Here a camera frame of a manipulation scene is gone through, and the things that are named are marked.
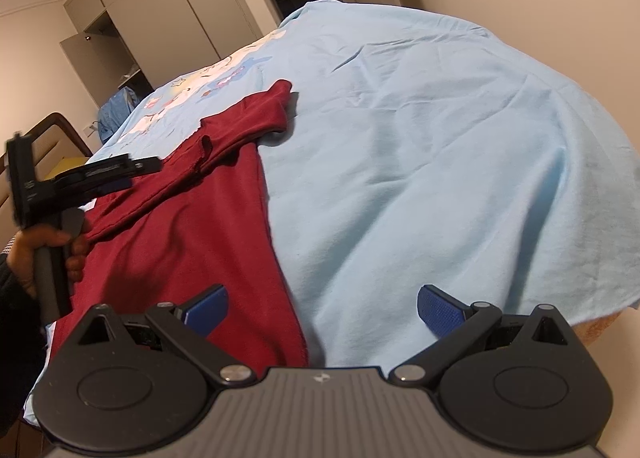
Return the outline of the person's left hand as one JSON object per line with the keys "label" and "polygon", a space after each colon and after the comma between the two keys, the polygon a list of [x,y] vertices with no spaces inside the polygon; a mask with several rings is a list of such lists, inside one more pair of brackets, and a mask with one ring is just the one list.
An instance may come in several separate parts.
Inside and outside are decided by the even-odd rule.
{"label": "person's left hand", "polygon": [[87,234],[91,231],[88,220],[82,223],[80,235],[71,237],[69,233],[59,231],[49,224],[39,224],[30,229],[19,231],[15,238],[6,264],[22,287],[32,298],[37,298],[34,282],[35,251],[41,247],[70,246],[70,255],[66,259],[67,277],[72,284],[84,277],[86,259],[90,252]]}

